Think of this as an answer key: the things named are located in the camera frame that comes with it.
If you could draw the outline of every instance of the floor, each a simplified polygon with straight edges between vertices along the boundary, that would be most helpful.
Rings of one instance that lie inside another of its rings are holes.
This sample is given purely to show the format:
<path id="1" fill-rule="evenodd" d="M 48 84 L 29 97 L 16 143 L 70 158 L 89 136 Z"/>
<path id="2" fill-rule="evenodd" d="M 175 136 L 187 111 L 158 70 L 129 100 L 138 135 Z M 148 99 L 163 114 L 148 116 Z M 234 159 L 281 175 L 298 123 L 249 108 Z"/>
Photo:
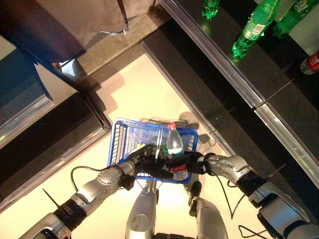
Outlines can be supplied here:
<path id="1" fill-rule="evenodd" d="M 220 146 L 197 121 L 189 108 L 173 90 L 153 63 L 146 55 L 142 55 L 133 63 L 102 83 L 97 94 L 106 105 L 105 114 L 114 121 L 116 118 L 132 120 L 169 120 L 183 121 L 197 125 L 200 142 L 197 150 L 202 153 L 214 152 L 225 154 Z M 0 232 L 2 239 L 16 239 L 33 226 L 47 213 L 55 210 L 55 205 L 42 191 L 44 188 L 54 200 L 62 204 L 75 193 L 71 181 L 70 171 L 78 165 L 94 168 L 106 166 L 110 135 L 90 146 L 78 155 L 73 162 L 58 173 L 50 177 L 27 196 L 21 198 L 14 205 L 0 214 Z M 80 169 L 75 172 L 78 186 L 95 178 L 96 173 Z M 264 230 L 259 223 L 257 210 L 243 199 L 233 220 L 216 177 L 201 175 L 203 185 L 201 196 L 214 203 L 220 210 L 228 231 L 229 238 L 238 239 L 240 234 L 238 224 L 243 224 L 253 231 Z M 221 178 L 225 185 L 232 208 L 242 196 L 237 188 L 228 188 L 227 180 Z M 73 239 L 122 239 L 130 209 L 140 193 L 141 188 L 136 183 L 130 191 L 119 190 L 110 196 L 102 206 L 88 217 L 72 234 Z M 159 189 L 159 203 L 157 205 L 156 233 L 173 233 L 189 237 L 196 237 L 196 219 L 188 215 L 188 195 L 183 185 L 164 183 Z"/>

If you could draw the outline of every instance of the gray cloth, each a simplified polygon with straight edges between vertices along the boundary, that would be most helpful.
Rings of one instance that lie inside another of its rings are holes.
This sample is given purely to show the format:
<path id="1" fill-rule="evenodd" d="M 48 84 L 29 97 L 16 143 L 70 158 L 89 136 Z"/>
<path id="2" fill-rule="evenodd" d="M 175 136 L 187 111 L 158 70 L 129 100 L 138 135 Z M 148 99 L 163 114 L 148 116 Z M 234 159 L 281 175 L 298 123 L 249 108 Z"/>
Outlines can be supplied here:
<path id="1" fill-rule="evenodd" d="M 154 0 L 123 0 L 127 18 L 147 13 L 154 4 Z"/>
<path id="2" fill-rule="evenodd" d="M 117 0 L 2 0 L 0 34 L 49 63 L 81 52 L 100 31 L 127 25 Z"/>

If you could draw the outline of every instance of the green soda bottle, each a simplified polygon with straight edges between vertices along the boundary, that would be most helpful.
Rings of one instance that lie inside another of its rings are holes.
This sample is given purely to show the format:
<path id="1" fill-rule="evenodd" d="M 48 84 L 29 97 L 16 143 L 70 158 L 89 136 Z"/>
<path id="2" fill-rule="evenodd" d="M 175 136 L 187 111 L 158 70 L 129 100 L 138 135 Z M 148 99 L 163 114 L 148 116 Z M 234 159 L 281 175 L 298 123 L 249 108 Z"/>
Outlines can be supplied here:
<path id="1" fill-rule="evenodd" d="M 204 0 L 204 6 L 201 10 L 201 15 L 211 20 L 216 16 L 220 0 Z"/>
<path id="2" fill-rule="evenodd" d="M 232 52 L 235 61 L 247 55 L 254 43 L 274 20 L 280 0 L 263 0 L 253 11 L 244 30 L 235 41 Z"/>
<path id="3" fill-rule="evenodd" d="M 273 36 L 284 38 L 318 4 L 319 0 L 296 1 L 284 18 L 274 27 Z"/>

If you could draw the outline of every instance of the bottle cap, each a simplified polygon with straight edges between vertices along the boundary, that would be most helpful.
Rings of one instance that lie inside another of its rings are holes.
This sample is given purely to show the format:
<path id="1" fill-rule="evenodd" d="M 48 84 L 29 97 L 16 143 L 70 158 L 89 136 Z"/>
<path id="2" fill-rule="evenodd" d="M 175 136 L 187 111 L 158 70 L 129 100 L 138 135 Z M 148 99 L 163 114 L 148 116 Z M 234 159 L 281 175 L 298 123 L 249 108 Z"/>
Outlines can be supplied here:
<path id="1" fill-rule="evenodd" d="M 168 129 L 173 130 L 173 129 L 176 129 L 176 124 L 175 123 L 169 123 L 167 127 L 168 127 Z"/>

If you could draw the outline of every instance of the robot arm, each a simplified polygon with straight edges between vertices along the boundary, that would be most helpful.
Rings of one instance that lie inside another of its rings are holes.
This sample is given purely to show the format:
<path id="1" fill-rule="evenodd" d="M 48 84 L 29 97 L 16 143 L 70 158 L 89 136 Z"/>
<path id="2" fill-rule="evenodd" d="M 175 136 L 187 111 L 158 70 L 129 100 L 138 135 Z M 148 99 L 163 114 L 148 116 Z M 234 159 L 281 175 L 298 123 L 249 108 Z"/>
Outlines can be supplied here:
<path id="1" fill-rule="evenodd" d="M 144 146 L 132 153 L 120 165 L 111 165 L 100 172 L 98 176 L 86 183 L 68 201 L 58 207 L 54 213 L 49 213 L 30 228 L 20 239 L 67 239 L 71 232 L 103 201 L 114 194 L 119 187 L 130 190 L 134 177 L 141 169 L 141 161 L 152 146 Z"/>
<path id="2" fill-rule="evenodd" d="M 205 162 L 208 174 L 225 177 L 256 208 L 260 208 L 258 219 L 273 238 L 319 238 L 319 227 L 309 224 L 309 218 L 303 209 L 271 182 L 261 178 L 242 157 L 207 154 L 198 158 L 197 162 Z"/>

